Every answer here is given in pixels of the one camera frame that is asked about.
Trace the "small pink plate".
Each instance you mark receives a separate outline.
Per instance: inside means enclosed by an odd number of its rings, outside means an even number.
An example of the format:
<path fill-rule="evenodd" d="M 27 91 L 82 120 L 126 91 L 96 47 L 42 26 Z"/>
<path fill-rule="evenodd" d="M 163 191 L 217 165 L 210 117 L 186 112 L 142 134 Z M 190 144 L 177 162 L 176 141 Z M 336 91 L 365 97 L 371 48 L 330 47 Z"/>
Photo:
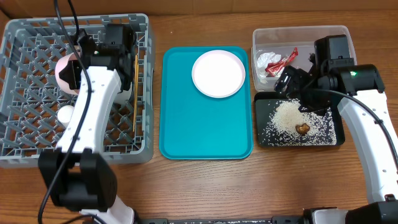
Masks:
<path fill-rule="evenodd" d="M 62 91 L 77 95 L 80 91 L 82 67 L 74 53 L 62 57 L 55 66 L 55 78 Z"/>

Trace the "red snack wrapper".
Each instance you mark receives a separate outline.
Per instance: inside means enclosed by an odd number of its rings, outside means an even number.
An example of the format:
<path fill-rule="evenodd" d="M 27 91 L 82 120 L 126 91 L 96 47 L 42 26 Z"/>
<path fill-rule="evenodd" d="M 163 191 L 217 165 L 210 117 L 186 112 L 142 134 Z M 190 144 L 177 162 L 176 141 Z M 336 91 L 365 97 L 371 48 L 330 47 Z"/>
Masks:
<path fill-rule="evenodd" d="M 269 63 L 265 69 L 267 77 L 278 77 L 279 73 L 282 72 L 284 68 L 288 66 L 298 54 L 298 49 L 295 47 L 290 55 L 281 58 L 278 62 Z"/>

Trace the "white cup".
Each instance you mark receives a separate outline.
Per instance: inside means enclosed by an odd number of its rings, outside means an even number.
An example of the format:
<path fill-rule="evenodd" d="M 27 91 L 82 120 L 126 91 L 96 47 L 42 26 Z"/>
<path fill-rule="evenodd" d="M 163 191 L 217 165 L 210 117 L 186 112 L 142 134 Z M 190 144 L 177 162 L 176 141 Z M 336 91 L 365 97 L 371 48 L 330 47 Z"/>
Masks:
<path fill-rule="evenodd" d="M 74 107 L 71 105 L 65 105 L 61 107 L 57 112 L 57 119 L 66 128 L 72 118 Z"/>

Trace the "white rice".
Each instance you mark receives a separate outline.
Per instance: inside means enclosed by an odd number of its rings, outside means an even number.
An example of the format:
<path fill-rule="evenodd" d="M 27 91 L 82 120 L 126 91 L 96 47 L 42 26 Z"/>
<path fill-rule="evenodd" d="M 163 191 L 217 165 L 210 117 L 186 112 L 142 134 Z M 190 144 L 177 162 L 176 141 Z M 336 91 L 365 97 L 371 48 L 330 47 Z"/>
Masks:
<path fill-rule="evenodd" d="M 298 100 L 277 100 L 260 129 L 259 143 L 263 146 L 333 146 L 337 144 L 335 125 L 331 110 L 324 115 L 314 112 L 299 111 Z M 296 125 L 307 123 L 310 131 L 302 136 L 296 130 Z"/>

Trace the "grey-green bowl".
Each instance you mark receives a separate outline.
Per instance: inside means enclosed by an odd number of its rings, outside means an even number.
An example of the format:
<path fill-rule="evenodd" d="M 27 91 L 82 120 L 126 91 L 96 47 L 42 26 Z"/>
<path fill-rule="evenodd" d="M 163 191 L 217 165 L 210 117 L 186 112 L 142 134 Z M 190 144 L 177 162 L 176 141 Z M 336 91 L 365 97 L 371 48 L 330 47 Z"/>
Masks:
<path fill-rule="evenodd" d="M 127 101 L 130 101 L 132 96 L 132 88 L 130 90 L 123 90 L 121 93 L 118 93 L 114 99 L 114 103 L 118 105 L 123 105 Z"/>

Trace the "wooden chopstick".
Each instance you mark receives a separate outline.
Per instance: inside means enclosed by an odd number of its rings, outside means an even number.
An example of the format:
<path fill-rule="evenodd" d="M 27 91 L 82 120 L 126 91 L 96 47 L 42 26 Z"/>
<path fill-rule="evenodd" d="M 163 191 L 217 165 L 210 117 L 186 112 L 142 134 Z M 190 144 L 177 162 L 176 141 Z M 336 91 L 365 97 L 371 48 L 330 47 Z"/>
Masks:
<path fill-rule="evenodd" d="M 133 111 L 133 132 L 136 131 L 136 114 L 137 114 L 137 87 L 134 89 L 134 111 Z"/>
<path fill-rule="evenodd" d="M 135 55 L 135 60 L 134 60 L 134 95 L 137 95 L 137 89 L 138 89 L 138 78 L 139 78 L 139 57 L 138 55 Z"/>

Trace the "large white plate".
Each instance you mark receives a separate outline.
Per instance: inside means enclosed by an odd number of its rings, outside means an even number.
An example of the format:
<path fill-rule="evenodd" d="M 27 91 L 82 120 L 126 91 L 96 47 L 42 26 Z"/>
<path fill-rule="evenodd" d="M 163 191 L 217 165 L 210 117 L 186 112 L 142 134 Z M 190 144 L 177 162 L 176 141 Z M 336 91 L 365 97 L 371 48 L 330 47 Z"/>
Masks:
<path fill-rule="evenodd" d="M 226 50 L 211 50 L 199 56 L 192 67 L 192 81 L 202 94 L 227 98 L 237 93 L 246 79 L 242 61 Z"/>

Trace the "brown food chunk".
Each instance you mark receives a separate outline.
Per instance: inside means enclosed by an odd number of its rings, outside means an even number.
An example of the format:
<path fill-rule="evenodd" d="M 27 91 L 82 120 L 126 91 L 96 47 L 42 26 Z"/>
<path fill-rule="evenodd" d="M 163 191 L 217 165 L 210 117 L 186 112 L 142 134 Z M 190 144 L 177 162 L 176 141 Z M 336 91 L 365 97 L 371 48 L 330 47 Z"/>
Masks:
<path fill-rule="evenodd" d="M 296 125 L 295 130 L 299 135 L 306 135 L 310 131 L 310 126 L 307 123 L 303 123 L 301 125 Z"/>

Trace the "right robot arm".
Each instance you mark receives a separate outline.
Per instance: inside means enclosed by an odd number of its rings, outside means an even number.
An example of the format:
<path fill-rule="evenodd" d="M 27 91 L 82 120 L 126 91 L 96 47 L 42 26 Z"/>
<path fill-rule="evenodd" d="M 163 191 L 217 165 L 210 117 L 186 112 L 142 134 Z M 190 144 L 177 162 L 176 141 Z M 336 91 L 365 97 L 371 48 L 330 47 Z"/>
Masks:
<path fill-rule="evenodd" d="M 301 112 L 336 108 L 361 161 L 368 204 L 353 210 L 312 208 L 305 223 L 397 223 L 397 134 L 387 109 L 382 78 L 374 65 L 356 65 L 345 35 L 314 43 L 309 72 L 288 66 L 274 89 L 300 101 Z"/>

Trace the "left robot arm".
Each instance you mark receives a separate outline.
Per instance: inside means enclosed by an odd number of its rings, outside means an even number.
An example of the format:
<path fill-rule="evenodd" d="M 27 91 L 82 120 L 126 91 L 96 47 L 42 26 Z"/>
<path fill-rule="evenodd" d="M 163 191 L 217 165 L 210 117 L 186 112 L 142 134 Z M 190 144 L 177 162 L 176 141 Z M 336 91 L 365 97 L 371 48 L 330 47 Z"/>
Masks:
<path fill-rule="evenodd" d="M 96 223 L 133 223 L 134 210 L 117 195 L 103 142 L 112 106 L 130 102 L 137 91 L 136 35 L 127 25 L 107 24 L 102 43 L 81 27 L 66 39 L 72 51 L 57 61 L 55 78 L 77 99 L 55 149 L 39 156 L 44 200 Z"/>

